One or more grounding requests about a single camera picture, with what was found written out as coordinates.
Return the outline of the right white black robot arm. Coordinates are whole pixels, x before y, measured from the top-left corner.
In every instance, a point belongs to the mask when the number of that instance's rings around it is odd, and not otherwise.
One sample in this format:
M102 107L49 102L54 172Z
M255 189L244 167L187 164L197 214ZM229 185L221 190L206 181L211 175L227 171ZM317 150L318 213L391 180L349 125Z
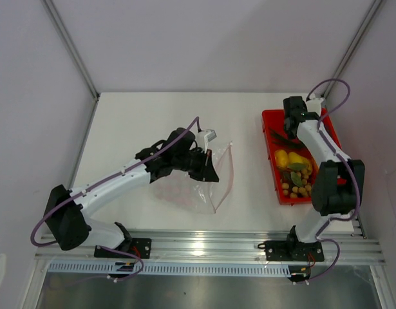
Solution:
M298 260L314 248L332 222L347 222L357 216L365 166L341 150L327 132L323 117L309 111L300 96L284 99L283 110L285 133L301 141L319 166L312 186L313 209L291 228L286 240L287 255Z

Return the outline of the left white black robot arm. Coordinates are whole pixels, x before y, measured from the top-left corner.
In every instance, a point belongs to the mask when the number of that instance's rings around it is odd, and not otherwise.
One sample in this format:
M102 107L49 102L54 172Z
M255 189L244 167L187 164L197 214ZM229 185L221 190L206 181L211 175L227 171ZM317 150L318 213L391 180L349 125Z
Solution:
M63 251L81 245L109 248L116 257L127 256L133 238L123 224L93 220L103 206L124 193L149 185L173 171L186 172L199 182L217 183L209 142L216 138L212 129L197 134L179 127L168 139L160 140L137 153L127 165L111 175L82 187L52 189L44 221Z

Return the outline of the clear pink zip top bag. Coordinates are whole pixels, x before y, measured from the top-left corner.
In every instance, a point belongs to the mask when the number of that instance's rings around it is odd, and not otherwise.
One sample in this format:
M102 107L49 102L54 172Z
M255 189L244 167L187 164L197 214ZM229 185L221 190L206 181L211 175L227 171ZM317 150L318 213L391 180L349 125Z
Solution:
M216 142L211 148L212 162L220 181L199 182L191 179L186 172L173 171L151 185L154 199L172 208L196 214L216 214L231 193L234 183L232 142Z

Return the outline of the longan bunch with leaves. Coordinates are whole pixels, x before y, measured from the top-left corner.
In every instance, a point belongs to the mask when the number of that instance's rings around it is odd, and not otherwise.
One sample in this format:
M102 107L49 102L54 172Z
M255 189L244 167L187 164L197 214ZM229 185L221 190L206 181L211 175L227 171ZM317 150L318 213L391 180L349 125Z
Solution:
M306 164L288 164L286 167L278 167L278 171L284 197L296 199L312 196L314 175Z

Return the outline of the green scallion toy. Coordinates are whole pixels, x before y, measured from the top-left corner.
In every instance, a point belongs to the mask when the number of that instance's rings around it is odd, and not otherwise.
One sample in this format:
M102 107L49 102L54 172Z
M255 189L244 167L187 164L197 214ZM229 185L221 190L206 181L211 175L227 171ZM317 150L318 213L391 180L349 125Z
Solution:
M272 137L272 143L280 146L285 146L289 149L305 149L305 145L302 142L293 142L284 136L280 135L278 132L269 128L269 133Z

